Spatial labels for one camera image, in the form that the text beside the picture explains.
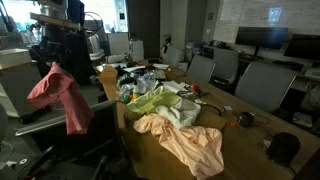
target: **white cloth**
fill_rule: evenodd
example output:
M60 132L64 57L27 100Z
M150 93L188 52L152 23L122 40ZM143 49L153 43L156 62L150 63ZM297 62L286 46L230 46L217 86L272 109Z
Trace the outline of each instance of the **white cloth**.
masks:
M181 97L178 103L170 108L166 106L158 106L156 108L156 112L161 116L166 116L177 129L191 126L195 122L200 110L200 105Z

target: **monitor screen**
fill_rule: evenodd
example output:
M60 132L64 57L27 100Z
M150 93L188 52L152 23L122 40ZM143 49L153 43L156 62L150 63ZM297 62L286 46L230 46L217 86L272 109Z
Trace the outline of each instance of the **monitor screen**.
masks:
M236 44L280 49L288 28L239 27Z
M320 35L293 34L284 55L320 60Z

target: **wooden table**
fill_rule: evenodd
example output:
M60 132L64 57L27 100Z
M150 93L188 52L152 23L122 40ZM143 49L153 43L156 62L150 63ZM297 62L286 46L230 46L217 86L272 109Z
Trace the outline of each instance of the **wooden table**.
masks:
M176 79L185 81L185 77ZM286 167L270 162L266 157L266 147L261 146L269 131L271 134L288 132L296 135L301 143L301 148L291 166L299 171L308 159L320 147L320 139L317 137L251 105L209 84L202 84L192 78L190 82L200 85L205 95L201 98L209 104L222 109L223 106L231 106L234 114L226 116L227 126L224 129L223 156L225 169L223 176L218 179L292 179L293 173ZM117 97L115 83L103 83L109 99ZM236 122L241 112L253 112L256 120L270 122L263 127L244 128L231 127L231 122ZM214 110L202 108L197 120L198 125L216 126L214 121L223 121ZM122 128L125 146L128 148L131 160L139 177L149 179L192 179L190 171L167 150L161 148L158 140L151 134L139 134L132 128L133 120L139 118L129 113L126 105L118 103L118 120Z

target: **conference table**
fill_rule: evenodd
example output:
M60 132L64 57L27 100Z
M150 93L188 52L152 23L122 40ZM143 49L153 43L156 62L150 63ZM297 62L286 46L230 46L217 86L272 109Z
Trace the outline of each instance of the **conference table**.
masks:
M214 179L292 179L294 173L287 167L277 165L266 156L267 147L263 140L270 140L270 134L280 132L291 133L298 137L301 147L291 162L291 167L298 172L309 158L320 147L320 139L292 124L289 124L244 100L228 94L212 85L202 83L188 74L173 70L167 73L168 78L177 82L197 84L203 92L200 100L223 109L231 106L233 113L220 117L218 111L209 107L202 107L194 125L217 128L223 133L222 154L224 158L224 171ZM118 97L118 88L115 79L110 81L99 78L108 99ZM198 97L193 94L190 100ZM240 125L231 126L237 122L242 112L255 114L255 121L267 122L267 125L257 125L245 128ZM181 163L173 154L160 146L158 138L151 133L140 134L133 129L133 123L141 115L129 112L126 104L117 104L117 121L125 148L129 153L138 177L160 179L195 179L189 168Z

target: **pink shirt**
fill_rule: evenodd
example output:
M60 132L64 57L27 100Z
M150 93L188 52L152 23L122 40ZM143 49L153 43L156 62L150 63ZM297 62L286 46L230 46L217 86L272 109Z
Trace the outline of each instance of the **pink shirt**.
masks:
M86 134L94 116L72 76L55 62L27 99L38 108L61 101L66 110L67 134Z

